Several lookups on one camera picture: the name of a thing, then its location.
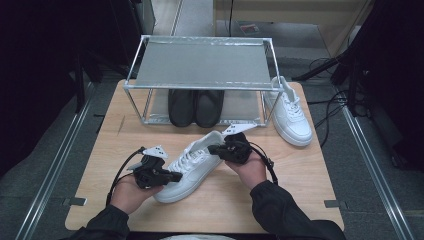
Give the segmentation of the metal floor rail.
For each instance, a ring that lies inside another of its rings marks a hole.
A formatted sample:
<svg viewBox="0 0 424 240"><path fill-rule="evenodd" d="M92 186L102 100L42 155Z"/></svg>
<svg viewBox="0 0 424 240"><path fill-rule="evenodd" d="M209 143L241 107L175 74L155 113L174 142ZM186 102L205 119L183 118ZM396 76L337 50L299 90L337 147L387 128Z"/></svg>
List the metal floor rail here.
<svg viewBox="0 0 424 240"><path fill-rule="evenodd" d="M67 161L70 150L72 149L77 134L86 118L87 112L91 106L92 97L96 92L94 83L89 83L86 94L86 102L81 110L74 114L72 122L62 140L60 147L42 181L42 184L35 195L25 219L15 237L15 240L31 240L38 222L47 206L49 198L54 190L62 169Z"/></svg>
<svg viewBox="0 0 424 240"><path fill-rule="evenodd" d="M360 150L364 163L398 239L416 240L409 222L391 190L358 120L351 114L347 107L343 108L343 115Z"/></svg>

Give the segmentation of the black slipper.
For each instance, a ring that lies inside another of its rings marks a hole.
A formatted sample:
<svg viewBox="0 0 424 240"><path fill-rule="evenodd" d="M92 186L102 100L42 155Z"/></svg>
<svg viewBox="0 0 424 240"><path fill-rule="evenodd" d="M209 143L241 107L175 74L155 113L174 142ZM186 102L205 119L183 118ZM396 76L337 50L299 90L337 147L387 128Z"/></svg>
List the black slipper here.
<svg viewBox="0 0 424 240"><path fill-rule="evenodd" d="M186 127L193 122L194 92L184 89L168 91L168 116L176 127Z"/></svg>
<svg viewBox="0 0 424 240"><path fill-rule="evenodd" d="M196 124L203 128L215 126L220 120L223 101L223 90L200 90L196 101Z"/></svg>

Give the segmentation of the black tripod stand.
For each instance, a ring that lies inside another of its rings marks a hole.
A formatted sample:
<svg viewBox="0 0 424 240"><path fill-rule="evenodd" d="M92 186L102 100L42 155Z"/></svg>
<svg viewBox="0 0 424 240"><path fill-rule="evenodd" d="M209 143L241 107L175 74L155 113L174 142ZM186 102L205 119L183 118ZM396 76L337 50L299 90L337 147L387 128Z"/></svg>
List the black tripod stand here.
<svg viewBox="0 0 424 240"><path fill-rule="evenodd" d="M356 57L355 50L352 47L349 47L343 53L339 54L336 57L333 57L318 67L313 68L305 74L302 74L297 77L293 77L293 81L306 81L321 72L324 72L330 69L333 66L337 66L336 70L330 77L330 80L333 85L341 85L346 79L349 80L348 96L347 96L347 107L350 113L356 117L360 113L357 110L357 87L359 80L362 76L362 67L360 62Z"/></svg>

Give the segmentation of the person's right hand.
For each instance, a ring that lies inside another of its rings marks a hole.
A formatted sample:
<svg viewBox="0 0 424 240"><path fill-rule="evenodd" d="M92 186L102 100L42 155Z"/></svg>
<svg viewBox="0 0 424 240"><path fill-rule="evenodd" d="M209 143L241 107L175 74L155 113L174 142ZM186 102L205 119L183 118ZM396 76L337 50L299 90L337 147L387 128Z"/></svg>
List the person's right hand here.
<svg viewBox="0 0 424 240"><path fill-rule="evenodd" d="M225 164L239 176L249 190L267 179L265 164L257 155L252 154L244 164L230 161L226 161Z"/></svg>

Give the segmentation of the black stand post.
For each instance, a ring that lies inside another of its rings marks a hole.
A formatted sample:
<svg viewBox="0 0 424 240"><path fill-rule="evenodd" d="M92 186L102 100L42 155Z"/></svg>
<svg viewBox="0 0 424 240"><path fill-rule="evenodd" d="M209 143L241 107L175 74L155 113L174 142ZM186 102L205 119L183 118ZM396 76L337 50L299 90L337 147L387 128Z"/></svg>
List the black stand post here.
<svg viewBox="0 0 424 240"><path fill-rule="evenodd" d="M91 82L100 82L102 80L101 70L95 61L94 54L89 51L77 49L74 57L75 65L75 84L76 84L76 113L79 113L85 103L85 85L84 73Z"/></svg>

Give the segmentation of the white sneaker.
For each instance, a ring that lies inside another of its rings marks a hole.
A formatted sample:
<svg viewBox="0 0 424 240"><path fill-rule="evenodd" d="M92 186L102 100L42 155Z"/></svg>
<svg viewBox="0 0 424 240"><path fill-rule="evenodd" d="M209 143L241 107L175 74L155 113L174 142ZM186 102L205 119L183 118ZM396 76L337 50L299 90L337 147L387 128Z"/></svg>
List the white sneaker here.
<svg viewBox="0 0 424 240"><path fill-rule="evenodd" d="M181 173L182 178L179 182L168 183L154 195L154 199L160 203L173 203L192 194L222 162L218 155L209 152L208 147L223 143L222 134L218 131L211 131L188 145L180 156L167 167L169 171Z"/></svg>
<svg viewBox="0 0 424 240"><path fill-rule="evenodd" d="M312 129L300 104L300 98L283 76L274 77L271 82L282 87L282 91L266 91L264 98L274 127L288 143L304 147L312 141Z"/></svg>

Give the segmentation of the metal shoe rack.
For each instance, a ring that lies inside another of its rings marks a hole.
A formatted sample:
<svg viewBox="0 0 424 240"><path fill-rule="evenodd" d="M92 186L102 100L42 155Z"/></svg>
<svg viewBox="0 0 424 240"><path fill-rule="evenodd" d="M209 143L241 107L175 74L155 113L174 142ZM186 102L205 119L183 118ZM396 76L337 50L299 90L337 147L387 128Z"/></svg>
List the metal shoe rack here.
<svg viewBox="0 0 424 240"><path fill-rule="evenodd" d="M266 126L264 94L283 90L276 64L270 38L143 35L123 89L144 124L167 124L167 91L187 89L225 92L221 125Z"/></svg>

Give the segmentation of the red label card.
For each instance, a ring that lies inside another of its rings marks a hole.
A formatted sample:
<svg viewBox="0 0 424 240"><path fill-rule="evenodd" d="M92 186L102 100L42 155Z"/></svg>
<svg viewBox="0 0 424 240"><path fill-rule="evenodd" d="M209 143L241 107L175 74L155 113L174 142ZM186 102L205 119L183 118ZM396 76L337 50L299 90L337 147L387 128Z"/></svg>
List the red label card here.
<svg viewBox="0 0 424 240"><path fill-rule="evenodd" d="M239 28L243 32L243 34L246 36L255 35L260 32L256 24L244 24L244 25L240 25Z"/></svg>

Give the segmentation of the person's left hand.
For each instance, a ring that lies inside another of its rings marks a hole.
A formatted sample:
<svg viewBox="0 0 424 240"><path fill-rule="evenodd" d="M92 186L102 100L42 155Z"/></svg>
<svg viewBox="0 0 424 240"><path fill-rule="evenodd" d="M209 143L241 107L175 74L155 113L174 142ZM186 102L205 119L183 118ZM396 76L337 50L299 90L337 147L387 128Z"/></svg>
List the person's left hand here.
<svg viewBox="0 0 424 240"><path fill-rule="evenodd" d="M162 189L162 186L141 189L134 179L127 176L125 179L121 179L116 185L110 204L126 214L132 214L144 201L160 192Z"/></svg>

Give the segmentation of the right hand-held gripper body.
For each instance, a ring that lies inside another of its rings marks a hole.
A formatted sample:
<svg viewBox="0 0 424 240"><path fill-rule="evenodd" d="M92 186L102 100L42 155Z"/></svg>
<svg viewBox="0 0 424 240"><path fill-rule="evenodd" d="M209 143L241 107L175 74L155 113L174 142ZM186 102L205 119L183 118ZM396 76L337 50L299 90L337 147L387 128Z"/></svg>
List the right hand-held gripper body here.
<svg viewBox="0 0 424 240"><path fill-rule="evenodd" d="M244 164L252 152L244 132L255 127L255 123L231 124L225 129L222 132L225 143L222 146L221 158L233 163Z"/></svg>

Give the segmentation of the black curtain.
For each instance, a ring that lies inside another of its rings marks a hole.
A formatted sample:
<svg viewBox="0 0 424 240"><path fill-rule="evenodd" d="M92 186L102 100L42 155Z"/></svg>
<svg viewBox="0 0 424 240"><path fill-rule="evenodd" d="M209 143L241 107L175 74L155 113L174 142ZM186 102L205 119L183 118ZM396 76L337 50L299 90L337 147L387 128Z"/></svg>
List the black curtain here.
<svg viewBox="0 0 424 240"><path fill-rule="evenodd" d="M0 0L0 177L76 98L77 49L116 65L135 52L142 0Z"/></svg>
<svg viewBox="0 0 424 240"><path fill-rule="evenodd" d="M375 0L352 46L394 165L424 172L424 0Z"/></svg>

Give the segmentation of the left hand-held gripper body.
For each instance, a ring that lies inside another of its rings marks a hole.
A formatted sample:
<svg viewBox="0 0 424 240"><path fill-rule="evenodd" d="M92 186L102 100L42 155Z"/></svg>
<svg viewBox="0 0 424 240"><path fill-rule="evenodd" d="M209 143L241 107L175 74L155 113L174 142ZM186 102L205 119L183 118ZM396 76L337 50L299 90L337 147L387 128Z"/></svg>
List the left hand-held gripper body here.
<svg viewBox="0 0 424 240"><path fill-rule="evenodd" d="M137 185L142 189L147 189L168 184L169 173L162 168L168 154L162 146L142 147L139 153L143 155L140 162L128 167L128 170L133 173Z"/></svg>

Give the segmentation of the person's white clothing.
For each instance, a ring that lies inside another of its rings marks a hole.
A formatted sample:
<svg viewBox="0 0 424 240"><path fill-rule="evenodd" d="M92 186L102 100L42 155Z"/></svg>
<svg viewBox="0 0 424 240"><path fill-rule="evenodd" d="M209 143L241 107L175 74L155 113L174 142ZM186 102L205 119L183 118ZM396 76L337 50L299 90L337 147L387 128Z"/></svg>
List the person's white clothing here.
<svg viewBox="0 0 424 240"><path fill-rule="evenodd" d="M182 234L168 236L159 240L236 240L223 235L208 235L208 234Z"/></svg>

